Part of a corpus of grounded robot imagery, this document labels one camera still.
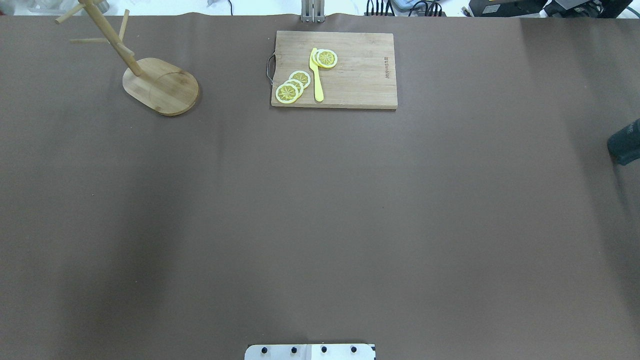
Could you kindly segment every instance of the gray tablecloth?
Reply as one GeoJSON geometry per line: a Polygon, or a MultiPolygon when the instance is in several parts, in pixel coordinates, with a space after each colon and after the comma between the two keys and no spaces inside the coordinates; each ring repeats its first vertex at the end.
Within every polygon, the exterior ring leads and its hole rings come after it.
{"type": "Polygon", "coordinates": [[[175,118],[98,34],[0,17],[0,358],[640,358],[640,22],[132,17],[175,118]],[[393,33],[397,111],[271,107],[278,29],[393,33]]]}

